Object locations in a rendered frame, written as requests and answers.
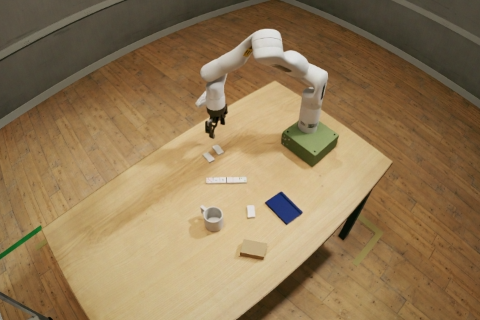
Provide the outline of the beige mug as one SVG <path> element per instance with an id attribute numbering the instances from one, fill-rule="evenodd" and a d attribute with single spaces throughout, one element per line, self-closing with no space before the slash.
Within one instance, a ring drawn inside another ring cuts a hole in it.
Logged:
<path id="1" fill-rule="evenodd" d="M 223 212 L 220 210 L 220 208 L 218 207 L 206 208 L 203 205 L 200 206 L 200 208 L 201 208 L 201 213 L 204 216 L 206 228 L 212 232 L 220 231 L 223 228 Z"/>

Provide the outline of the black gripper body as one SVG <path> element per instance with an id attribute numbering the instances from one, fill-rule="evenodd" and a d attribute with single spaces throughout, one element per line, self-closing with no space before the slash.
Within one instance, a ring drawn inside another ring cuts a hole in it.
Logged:
<path id="1" fill-rule="evenodd" d="M 217 117 L 220 117 L 220 119 L 221 119 L 221 115 L 224 114 L 224 112 L 225 112 L 225 106 L 224 106 L 224 108 L 222 108 L 222 109 L 220 109 L 220 110 L 216 110 L 216 111 L 210 110 L 210 109 L 207 108 L 207 112 L 208 112 L 208 114 L 210 115 L 210 118 L 213 119 L 213 120 L 212 120 L 212 123 L 215 123 L 216 120 L 217 120 Z M 218 115 L 218 116 L 217 116 L 217 115 Z M 209 119 L 210 119 L 210 118 L 209 118 Z M 220 119 L 219 119 L 219 120 L 220 120 Z"/>

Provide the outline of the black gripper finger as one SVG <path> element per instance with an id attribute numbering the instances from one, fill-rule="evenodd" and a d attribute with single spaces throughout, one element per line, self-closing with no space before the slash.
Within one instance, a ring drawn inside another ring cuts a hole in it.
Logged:
<path id="1" fill-rule="evenodd" d="M 224 114 L 221 115 L 221 119 L 220 119 L 220 124 L 221 124 L 221 125 L 225 125 L 226 114 L 228 114 L 227 104 L 226 104 L 226 106 L 225 106 L 225 112 L 224 112 Z"/>
<path id="2" fill-rule="evenodd" d="M 215 138 L 215 128 L 217 127 L 217 124 L 218 124 L 218 121 L 219 121 L 220 117 L 217 117 L 217 120 L 215 122 L 215 125 L 212 124 L 212 118 L 210 118 L 210 120 L 206 121 L 205 122 L 205 132 L 207 134 L 209 134 L 209 137 L 214 139 Z M 212 126 L 213 126 L 213 130 L 212 130 Z"/>

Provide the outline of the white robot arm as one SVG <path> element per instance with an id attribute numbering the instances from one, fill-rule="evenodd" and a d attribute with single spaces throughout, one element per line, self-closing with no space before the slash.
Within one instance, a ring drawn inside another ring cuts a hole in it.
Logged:
<path id="1" fill-rule="evenodd" d="M 206 91 L 195 103 L 196 107 L 207 105 L 208 109 L 214 111 L 224 108 L 227 74 L 241 68 L 252 53 L 256 62 L 281 70 L 311 86 L 302 93 L 298 128 L 304 133 L 316 132 L 328 73 L 308 63 L 296 51 L 286 51 L 283 56 L 281 35 L 274 29 L 254 32 L 234 50 L 202 66 L 201 78 L 208 82 Z"/>

